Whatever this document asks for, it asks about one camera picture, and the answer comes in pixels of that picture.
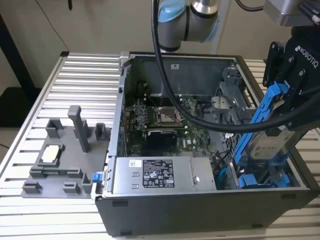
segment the white wall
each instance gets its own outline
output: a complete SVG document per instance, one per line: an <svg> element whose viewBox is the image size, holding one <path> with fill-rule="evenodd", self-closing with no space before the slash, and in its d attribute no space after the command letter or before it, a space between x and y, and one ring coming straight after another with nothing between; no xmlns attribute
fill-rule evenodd
<svg viewBox="0 0 320 240"><path fill-rule="evenodd" d="M153 51L150 0L73 0L72 11L67 0L38 1L71 52ZM279 36L289 30L283 33L265 13L248 13L230 2L218 53L265 58L270 42L284 39ZM0 0L0 12L34 83L41 87L64 45L34 0ZM211 49L212 43L184 42L180 52L208 54ZM1 72L11 71L3 62L0 55L0 78ZM10 79L15 85L12 74Z"/></svg>
<svg viewBox="0 0 320 240"><path fill-rule="evenodd" d="M276 25L264 12L242 10L230 0L228 15L218 45L218 54L241 55L248 59L266 59L273 41L286 42L291 28ZM265 0L242 0L251 7L263 6Z"/></svg>
<svg viewBox="0 0 320 240"><path fill-rule="evenodd" d="M38 0L71 52L152 51L150 0ZM43 85L66 50L34 0L1 0L0 12L32 79ZM211 44L184 43L185 53L209 53Z"/></svg>

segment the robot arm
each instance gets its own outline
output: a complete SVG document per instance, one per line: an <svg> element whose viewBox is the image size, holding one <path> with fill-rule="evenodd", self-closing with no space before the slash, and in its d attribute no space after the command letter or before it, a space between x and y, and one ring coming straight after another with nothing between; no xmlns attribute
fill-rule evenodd
<svg viewBox="0 0 320 240"><path fill-rule="evenodd" d="M320 2L309 0L266 0L262 7L238 5L249 12L264 10L278 25L311 26L320 24ZM164 0L159 5L158 34L163 52L175 52L181 41L211 41L219 27L216 0Z"/></svg>
<svg viewBox="0 0 320 240"><path fill-rule="evenodd" d="M175 52L181 41L211 41L219 26L216 0L164 0L159 6L158 34L162 51Z"/></svg>

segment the small component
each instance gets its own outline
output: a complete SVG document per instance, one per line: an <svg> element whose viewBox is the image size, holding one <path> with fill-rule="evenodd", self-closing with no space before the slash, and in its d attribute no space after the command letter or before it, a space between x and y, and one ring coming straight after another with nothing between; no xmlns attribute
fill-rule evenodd
<svg viewBox="0 0 320 240"><path fill-rule="evenodd" d="M64 149L65 146L63 144L47 144L42 155L40 155L38 167L58 167Z"/></svg>
<svg viewBox="0 0 320 240"><path fill-rule="evenodd" d="M36 182L28 182L25 181L22 189L27 193L27 194L37 194L40 193L41 191L41 185L36 181Z"/></svg>
<svg viewBox="0 0 320 240"><path fill-rule="evenodd" d="M75 181L65 181L63 183L62 189L66 194L80 194L81 193L80 187L78 186L77 182L75 182Z"/></svg>
<svg viewBox="0 0 320 240"><path fill-rule="evenodd" d="M81 107L78 105L71 105L68 110L68 117L73 121L75 136L79 139L82 151L84 153L89 152L90 145L88 143L88 125L83 123L81 116Z"/></svg>
<svg viewBox="0 0 320 240"><path fill-rule="evenodd" d="M102 181L103 181L103 172L96 172L95 174L93 174L92 176L93 183L101 184Z"/></svg>
<svg viewBox="0 0 320 240"><path fill-rule="evenodd" d="M149 131L146 142L152 149L167 149L177 145L178 133L171 130Z"/></svg>
<svg viewBox="0 0 320 240"><path fill-rule="evenodd" d="M43 155L41 157L43 163L53 163L60 151L58 145L49 145L45 148Z"/></svg>

